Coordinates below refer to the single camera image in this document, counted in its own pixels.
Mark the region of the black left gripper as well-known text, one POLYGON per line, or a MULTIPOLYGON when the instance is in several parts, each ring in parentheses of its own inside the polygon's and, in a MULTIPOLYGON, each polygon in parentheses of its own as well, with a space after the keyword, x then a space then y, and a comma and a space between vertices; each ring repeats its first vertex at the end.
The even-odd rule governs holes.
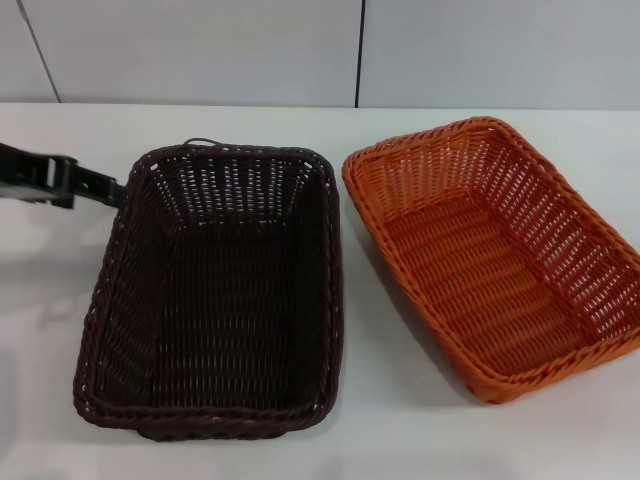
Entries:
POLYGON ((127 191, 113 177, 76 166, 76 160, 71 157, 37 154, 1 145, 3 199, 72 209, 74 194, 107 206, 123 206, 127 191))

